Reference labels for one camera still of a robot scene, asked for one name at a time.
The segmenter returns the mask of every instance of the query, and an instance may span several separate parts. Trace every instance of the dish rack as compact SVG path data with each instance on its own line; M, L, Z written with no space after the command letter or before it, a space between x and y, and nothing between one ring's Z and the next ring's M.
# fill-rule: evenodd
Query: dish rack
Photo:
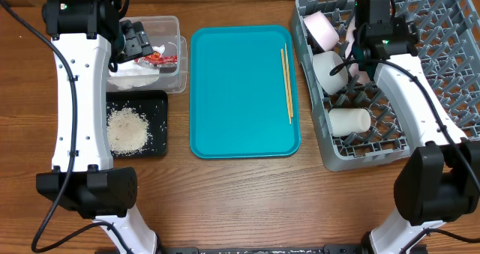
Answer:
M470 140L480 139L480 22L472 0L394 0L397 15L413 13L420 34L418 56L430 86L444 109ZM295 52L307 79L322 161L332 171L391 163L410 156L407 138L395 111L374 82L360 85L354 76L335 95L317 86L312 65L319 50L304 18L322 11L340 36L334 50L345 53L347 26L355 0L295 0L290 20ZM371 116L366 133L332 136L329 110L365 108Z

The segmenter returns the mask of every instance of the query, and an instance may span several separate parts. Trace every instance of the plastic bin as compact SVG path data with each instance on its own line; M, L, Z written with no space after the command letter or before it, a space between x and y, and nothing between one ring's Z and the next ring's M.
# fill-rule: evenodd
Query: plastic bin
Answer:
M119 76L109 73L106 91L164 90L179 93L185 90L188 74L187 42L180 35L179 20L175 16L128 17L131 22L140 21L152 46L163 46L162 56L177 56L174 67L152 68L143 75Z
M312 65L317 50L308 35L303 18L322 11L340 35L335 51L345 53L347 26L352 19L355 0L295 0L290 20L295 52L307 79L322 160L328 169L341 171L378 166L409 157L407 145L395 111L374 82L356 83L356 77L336 95L329 96L315 80ZM395 0L397 15L415 14L421 35L418 44L424 73L437 96L469 139L480 139L480 36L479 15L471 0ZM352 133L335 138L329 110L366 108L372 125L366 133Z

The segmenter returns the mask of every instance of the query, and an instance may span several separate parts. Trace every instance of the wooden chopstick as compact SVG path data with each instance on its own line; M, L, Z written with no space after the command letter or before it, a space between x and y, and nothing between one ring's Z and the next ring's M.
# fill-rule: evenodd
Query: wooden chopstick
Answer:
M292 102L292 86L290 84L290 67L288 65L288 49L286 48L287 44L285 43L285 67L286 69L286 82L288 83L288 101L290 107L290 117L293 118L293 102Z
M287 72L285 71L285 56L284 56L284 51L281 49L282 53L282 68L283 68L283 83L285 84L285 100L286 100L286 109L288 110L288 120L290 124L292 124L292 116L290 113L290 96L288 94L288 82L287 82Z

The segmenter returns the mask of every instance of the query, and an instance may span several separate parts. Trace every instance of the wooden table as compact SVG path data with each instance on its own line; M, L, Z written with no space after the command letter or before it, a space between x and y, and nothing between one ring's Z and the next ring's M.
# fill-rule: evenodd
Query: wooden table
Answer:
M279 24L288 28L294 2L141 4L128 16L175 15L189 41L203 27ZM40 8L15 11L44 32ZM53 54L0 10L0 253L30 253L32 237L51 202L35 189L50 170L56 139ZM306 247L358 243L390 214L393 183L404 161L380 168L330 172L320 158L304 74L295 64L302 144L286 158L201 160L188 144L189 88L169 96L169 152L161 160L122 160L139 179L138 208L168 247ZM57 209L46 246L86 224ZM480 210L445 228L480 235ZM478 253L479 247L434 235L431 253ZM93 253L112 247L100 229L52 253Z

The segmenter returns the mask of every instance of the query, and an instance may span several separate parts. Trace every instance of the pink object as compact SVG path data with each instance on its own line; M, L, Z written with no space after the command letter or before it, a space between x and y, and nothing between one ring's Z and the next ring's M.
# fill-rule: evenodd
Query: pink object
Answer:
M331 51L340 40L335 28L322 12L316 13L304 18L308 31L312 34L315 41L327 52Z

